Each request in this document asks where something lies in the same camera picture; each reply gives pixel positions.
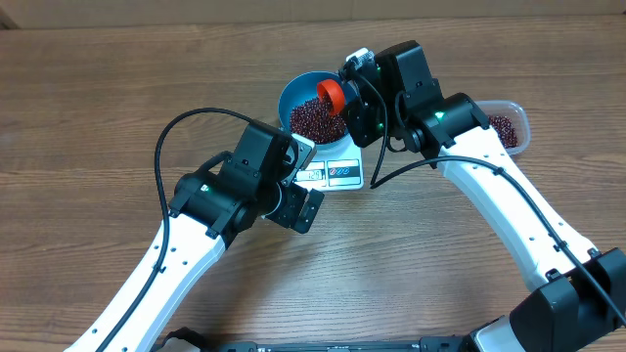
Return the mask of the red measuring scoop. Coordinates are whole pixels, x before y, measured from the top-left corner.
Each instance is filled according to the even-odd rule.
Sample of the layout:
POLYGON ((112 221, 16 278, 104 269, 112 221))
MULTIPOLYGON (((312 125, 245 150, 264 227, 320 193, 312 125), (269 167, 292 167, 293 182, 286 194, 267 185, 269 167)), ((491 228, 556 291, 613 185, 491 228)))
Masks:
POLYGON ((316 86, 318 99, 330 103, 330 113, 339 114, 345 106, 345 96, 341 86, 333 79, 325 79, 316 86))

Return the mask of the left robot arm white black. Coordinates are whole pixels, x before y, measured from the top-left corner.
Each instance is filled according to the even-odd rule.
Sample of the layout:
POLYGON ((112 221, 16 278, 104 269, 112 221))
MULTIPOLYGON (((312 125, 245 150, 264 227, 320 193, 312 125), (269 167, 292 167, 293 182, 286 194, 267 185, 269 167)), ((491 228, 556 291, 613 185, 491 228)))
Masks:
POLYGON ((324 198, 294 178, 315 144, 260 121, 233 152, 184 175, 130 277, 72 351, 149 351, 199 278, 235 237, 263 218, 305 234, 324 198))

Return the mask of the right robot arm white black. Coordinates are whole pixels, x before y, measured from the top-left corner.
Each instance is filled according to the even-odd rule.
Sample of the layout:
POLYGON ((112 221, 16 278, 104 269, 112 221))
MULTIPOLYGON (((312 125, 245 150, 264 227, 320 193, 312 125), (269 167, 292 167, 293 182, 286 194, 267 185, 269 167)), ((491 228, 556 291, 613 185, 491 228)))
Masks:
POLYGON ((511 313, 449 340, 453 351, 576 351, 625 325, 625 255, 568 225, 516 166, 478 104, 444 96, 423 48, 406 41, 349 55, 341 108, 361 148, 392 141, 421 154, 477 208, 512 256, 527 297, 511 313))

